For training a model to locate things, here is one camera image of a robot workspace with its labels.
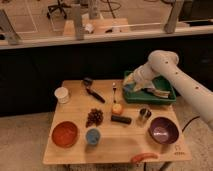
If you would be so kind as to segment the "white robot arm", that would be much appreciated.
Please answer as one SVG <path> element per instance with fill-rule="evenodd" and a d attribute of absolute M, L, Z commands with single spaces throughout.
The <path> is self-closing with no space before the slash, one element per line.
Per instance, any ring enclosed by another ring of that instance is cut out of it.
<path fill-rule="evenodd" d="M 138 91 L 163 76 L 213 130 L 213 92 L 180 70 L 178 62 L 175 52 L 154 50 L 145 64 L 124 78 L 123 85 L 134 84 L 134 91 Z"/>

